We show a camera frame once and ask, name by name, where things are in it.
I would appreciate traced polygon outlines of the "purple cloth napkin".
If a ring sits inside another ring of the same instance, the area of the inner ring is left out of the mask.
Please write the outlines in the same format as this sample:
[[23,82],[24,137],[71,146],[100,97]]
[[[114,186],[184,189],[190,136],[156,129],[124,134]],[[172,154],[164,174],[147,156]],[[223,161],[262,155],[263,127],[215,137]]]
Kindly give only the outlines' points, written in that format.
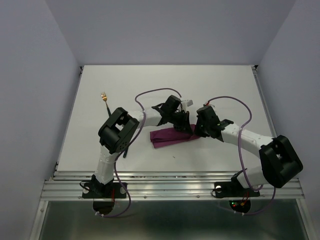
[[173,127],[155,130],[149,133],[150,142],[155,149],[189,142],[199,138],[200,137],[195,134],[179,132]]

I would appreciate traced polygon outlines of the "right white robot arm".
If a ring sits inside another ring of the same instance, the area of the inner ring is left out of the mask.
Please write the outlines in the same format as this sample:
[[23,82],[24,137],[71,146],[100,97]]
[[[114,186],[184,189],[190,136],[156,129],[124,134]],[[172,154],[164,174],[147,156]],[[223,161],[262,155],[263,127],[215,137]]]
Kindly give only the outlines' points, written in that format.
[[231,120],[220,120],[212,106],[197,110],[194,133],[235,145],[239,151],[246,150],[260,160],[260,166],[243,167],[230,181],[216,182],[216,198],[240,197],[247,192],[259,196],[258,189],[252,188],[265,184],[282,188],[303,170],[303,164],[287,137],[260,135],[242,129]]

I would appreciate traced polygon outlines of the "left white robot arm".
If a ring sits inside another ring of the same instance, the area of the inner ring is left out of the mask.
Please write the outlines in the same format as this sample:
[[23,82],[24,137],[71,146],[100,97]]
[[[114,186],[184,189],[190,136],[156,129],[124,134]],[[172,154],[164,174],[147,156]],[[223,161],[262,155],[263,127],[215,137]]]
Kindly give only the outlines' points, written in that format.
[[164,103],[142,111],[126,111],[118,107],[98,131],[100,155],[97,169],[91,177],[88,190],[99,197],[108,198],[113,189],[114,163],[117,156],[130,145],[137,129],[158,127],[167,123],[173,129],[185,134],[192,134],[188,107],[192,100],[181,100],[170,95]]

